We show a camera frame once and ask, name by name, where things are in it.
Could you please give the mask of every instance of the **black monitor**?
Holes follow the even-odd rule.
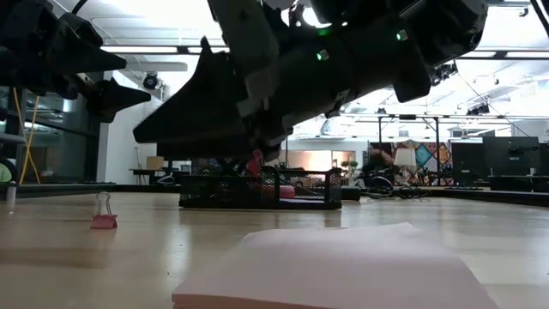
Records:
[[[483,137],[486,165],[494,176],[529,175],[540,168],[538,137]]]
[[[490,174],[481,142],[452,142],[452,173],[457,184],[487,181]]]
[[[541,167],[538,174],[549,176],[549,145],[546,142],[540,144]]]

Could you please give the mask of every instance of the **binder clip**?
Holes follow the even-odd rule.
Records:
[[[105,207],[106,207],[106,215],[101,214],[101,209],[103,208],[103,201],[101,200],[101,197],[105,196]],[[97,196],[95,196],[95,199],[97,199],[97,215],[94,215],[94,218],[92,219],[92,229],[113,229],[117,228],[117,216],[113,215],[111,212],[111,205],[109,204],[109,200],[111,199],[111,195],[107,192],[100,192],[97,193]]]

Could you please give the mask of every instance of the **pink paper stack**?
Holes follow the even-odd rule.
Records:
[[[252,233],[191,273],[174,309],[497,309],[466,264],[409,224]]]

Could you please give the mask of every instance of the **metal frame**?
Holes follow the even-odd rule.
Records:
[[[541,0],[540,2],[541,2],[541,4],[538,2],[538,0],[530,0],[530,3],[532,4],[532,7],[534,8],[535,14],[540,19],[541,25],[546,30],[547,36],[549,37],[549,22],[547,21],[546,17],[543,14],[544,11],[545,11],[545,13],[547,12],[547,8],[544,7],[547,4],[547,0]]]
[[[20,109],[21,109],[21,115],[24,115],[24,121],[31,122],[32,117],[28,116],[27,111],[27,94],[28,90],[16,88],[15,91],[17,92],[18,100],[20,103]],[[21,127],[19,124],[19,116],[17,114],[16,108],[15,108],[15,99],[13,96],[13,88],[9,89],[9,101],[8,101],[8,111],[7,111],[7,118],[6,118],[6,134],[11,134],[15,136],[22,136]],[[83,181],[86,179],[93,179],[95,180],[97,175],[97,151],[99,149],[99,121],[97,118],[93,117],[92,115],[89,115],[88,123],[89,123],[89,130],[79,130],[75,128],[71,128],[69,126],[59,124],[52,122],[47,119],[42,119],[40,117],[36,118],[35,121],[36,124],[41,124],[44,126],[51,127],[56,130],[61,130],[65,132],[69,132],[72,134],[77,134],[78,136],[82,136],[86,138],[86,157],[84,158],[84,178],[83,179],[73,179],[73,178],[66,178],[66,177],[56,177],[51,178],[53,181],[60,181],[60,182],[66,182],[66,181]],[[17,172],[19,174],[19,177],[22,173],[22,167],[25,160],[25,143],[5,143],[2,147],[2,151],[0,152],[0,155],[8,158],[15,158],[16,159],[16,166],[17,166]]]
[[[382,145],[382,142],[383,142],[383,135],[382,135],[382,131],[383,131],[383,128],[381,126],[382,122],[383,122],[383,118],[391,118],[391,119],[394,119],[394,118],[398,118],[395,117],[395,115],[378,115],[377,116],[377,122],[379,123],[379,148],[381,149],[381,145]],[[435,131],[435,137],[436,137],[436,140],[435,140],[435,147],[437,148],[437,185],[436,186],[442,186],[442,171],[441,171],[441,164],[440,164],[440,134],[439,134],[439,117],[438,116],[428,116],[428,115],[425,115],[425,116],[417,116],[418,119],[423,119],[424,122],[427,123],[427,125],[429,125],[431,127],[431,129],[433,129]],[[428,122],[427,122],[427,119],[433,119],[435,120],[435,127],[433,128],[432,125],[430,125]]]
[[[360,114],[360,113],[342,113],[340,116],[342,117],[350,117],[350,118],[399,118],[400,116],[415,116],[416,118],[422,119],[422,118],[439,118],[439,119],[477,119],[477,120],[505,120],[505,119],[517,119],[517,120],[549,120],[549,116],[506,116],[506,115],[500,115],[500,116],[468,116],[468,115],[437,115],[437,114],[426,114],[426,115],[410,115],[410,114]]]

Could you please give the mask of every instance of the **black cable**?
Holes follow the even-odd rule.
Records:
[[[413,188],[411,186],[403,186],[398,189],[395,189],[394,187],[370,187],[367,189],[365,196],[372,199],[394,197],[399,197],[401,199],[416,199],[426,197],[428,194],[428,191],[423,191],[420,188]]]
[[[319,196],[320,197],[321,195],[324,194],[324,193],[314,192],[313,190],[310,190],[310,189],[305,188],[303,186],[295,185],[295,184],[293,184],[289,181],[286,181],[285,179],[282,179],[282,178],[280,179],[280,181],[281,181],[281,185],[290,185],[290,186],[293,187],[294,190],[299,188],[300,190],[306,191],[307,193],[311,194],[312,196]]]
[[[530,3],[532,4],[532,7],[534,8],[535,14],[540,19],[541,25],[546,30],[547,37],[549,37],[549,22],[547,22],[546,17],[543,15],[543,11],[541,10],[541,6],[538,3],[538,0],[530,0]]]
[[[77,15],[78,14],[78,11],[80,11],[80,9],[84,6],[84,4],[86,4],[87,0],[80,0],[76,5],[75,7],[72,9],[72,14],[74,15]]]
[[[486,105],[488,105],[494,112],[496,112],[497,114],[499,114],[499,116],[502,118],[502,119],[505,119],[505,121],[507,121],[512,127],[515,127],[517,130],[519,130],[522,134],[524,134],[524,136],[526,137],[530,137],[530,135],[528,135],[524,130],[522,130],[521,128],[518,127],[518,125],[514,124],[512,121],[508,120],[507,117],[505,117],[505,115],[503,115],[501,112],[498,112],[497,109],[494,108],[494,106],[492,106],[492,104],[490,104],[488,102],[488,100],[486,100],[485,98],[482,97],[482,95],[480,95],[474,88],[473,86],[471,86],[471,84],[465,80],[465,78],[463,78],[463,76],[458,72],[457,75],[462,79],[463,82],[465,82],[465,84],[471,89],[473,90],[473,92],[479,97],[479,99],[481,99]]]

